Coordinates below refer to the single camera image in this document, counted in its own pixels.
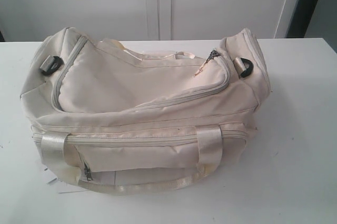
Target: cream duffel bag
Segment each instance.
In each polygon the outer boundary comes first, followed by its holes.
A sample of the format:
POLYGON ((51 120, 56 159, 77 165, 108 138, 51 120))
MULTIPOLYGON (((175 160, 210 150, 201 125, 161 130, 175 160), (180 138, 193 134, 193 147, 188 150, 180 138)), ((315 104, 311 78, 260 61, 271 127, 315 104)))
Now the cream duffel bag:
POLYGON ((266 66, 248 29, 210 51, 139 54, 74 28, 48 37, 21 94, 42 163, 124 195, 183 188, 236 161, 270 92, 266 66))

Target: black plastic d-ring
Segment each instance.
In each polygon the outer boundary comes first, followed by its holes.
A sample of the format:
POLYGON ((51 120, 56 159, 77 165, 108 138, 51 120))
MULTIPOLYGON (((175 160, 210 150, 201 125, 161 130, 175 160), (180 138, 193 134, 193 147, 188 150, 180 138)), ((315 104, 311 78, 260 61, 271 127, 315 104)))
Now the black plastic d-ring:
POLYGON ((54 61, 51 64, 51 66, 49 67, 49 69, 47 71, 41 70, 42 75, 44 76, 49 76, 51 74, 53 74, 54 72, 56 72, 61 65, 63 64, 63 60, 58 57, 58 56, 53 56, 54 61))
POLYGON ((248 68, 246 68, 246 70, 242 74, 240 74, 241 77, 245 78, 245 77, 248 77, 249 75, 251 75, 251 73, 253 72, 254 65, 250 60, 245 59, 245 58, 241 58, 241 61, 245 65, 248 65, 248 68))

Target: zipper pull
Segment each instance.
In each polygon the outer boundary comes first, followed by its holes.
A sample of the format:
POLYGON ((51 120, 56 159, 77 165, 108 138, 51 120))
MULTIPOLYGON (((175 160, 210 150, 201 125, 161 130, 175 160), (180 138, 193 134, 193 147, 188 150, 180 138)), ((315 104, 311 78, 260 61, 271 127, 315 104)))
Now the zipper pull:
POLYGON ((206 59, 206 61, 200 66, 198 71, 193 75, 193 77, 196 77, 198 74, 200 74, 203 70, 205 65, 211 60, 214 59, 215 57, 220 57, 220 53, 217 52, 215 49, 211 51, 209 57, 206 59))
POLYGON ((86 176, 87 181, 93 181, 93 177, 91 176, 91 170, 86 164, 84 164, 84 175, 86 176))

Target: white table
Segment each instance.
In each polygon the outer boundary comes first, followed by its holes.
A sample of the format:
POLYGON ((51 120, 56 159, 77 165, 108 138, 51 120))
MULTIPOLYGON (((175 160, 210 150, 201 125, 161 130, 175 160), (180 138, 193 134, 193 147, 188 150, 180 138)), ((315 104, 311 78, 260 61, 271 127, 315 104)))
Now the white table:
MULTIPOLYGON (((263 39, 272 93, 240 163, 157 195, 57 194, 42 182, 19 93, 40 43, 0 43, 0 223, 337 223, 337 55, 323 39, 263 39)), ((218 41, 124 42, 207 56, 218 41)))

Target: table surface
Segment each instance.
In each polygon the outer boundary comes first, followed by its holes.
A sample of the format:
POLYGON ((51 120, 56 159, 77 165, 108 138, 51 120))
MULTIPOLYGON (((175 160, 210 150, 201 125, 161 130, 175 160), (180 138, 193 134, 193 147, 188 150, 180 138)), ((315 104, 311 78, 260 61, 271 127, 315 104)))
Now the table surface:
MULTIPOLYGON (((259 40, 272 92, 240 162, 185 189, 57 194, 19 102, 40 43, 0 43, 0 223, 336 223, 337 55, 321 38, 259 40)), ((217 40, 124 42, 206 57, 217 40)))

